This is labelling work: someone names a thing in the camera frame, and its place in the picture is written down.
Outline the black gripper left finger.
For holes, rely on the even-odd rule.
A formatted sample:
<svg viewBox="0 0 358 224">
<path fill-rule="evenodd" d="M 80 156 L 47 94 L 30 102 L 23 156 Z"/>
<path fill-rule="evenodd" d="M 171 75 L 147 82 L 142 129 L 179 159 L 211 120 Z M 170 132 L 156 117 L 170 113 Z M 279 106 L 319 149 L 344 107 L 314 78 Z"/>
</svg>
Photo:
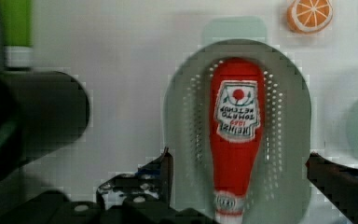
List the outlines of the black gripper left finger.
<svg viewBox="0 0 358 224">
<path fill-rule="evenodd" d="M 120 206 L 130 197 L 146 197 L 169 203 L 172 195 L 173 156 L 167 147 L 135 173 L 115 175 L 96 189 L 96 201 L 105 210 Z"/>
</svg>

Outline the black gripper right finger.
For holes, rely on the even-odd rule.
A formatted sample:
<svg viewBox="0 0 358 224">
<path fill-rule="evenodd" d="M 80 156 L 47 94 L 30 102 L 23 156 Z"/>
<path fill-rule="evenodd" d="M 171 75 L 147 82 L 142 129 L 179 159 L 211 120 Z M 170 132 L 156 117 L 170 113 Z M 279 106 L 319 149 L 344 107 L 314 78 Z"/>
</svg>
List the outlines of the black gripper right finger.
<svg viewBox="0 0 358 224">
<path fill-rule="evenodd" d="M 353 224 L 358 224 L 358 169 L 311 153 L 307 179 Z"/>
</svg>

